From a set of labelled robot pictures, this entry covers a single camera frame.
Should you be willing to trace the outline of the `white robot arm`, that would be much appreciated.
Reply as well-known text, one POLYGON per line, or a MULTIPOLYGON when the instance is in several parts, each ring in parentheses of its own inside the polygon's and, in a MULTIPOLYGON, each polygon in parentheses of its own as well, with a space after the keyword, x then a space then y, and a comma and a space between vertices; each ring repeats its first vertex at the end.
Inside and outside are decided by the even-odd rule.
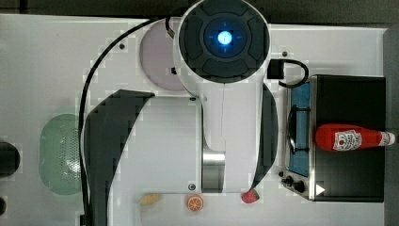
POLYGON ((261 150, 269 25, 246 0, 199 0, 174 36, 179 79, 201 106, 201 191, 251 189, 261 150))

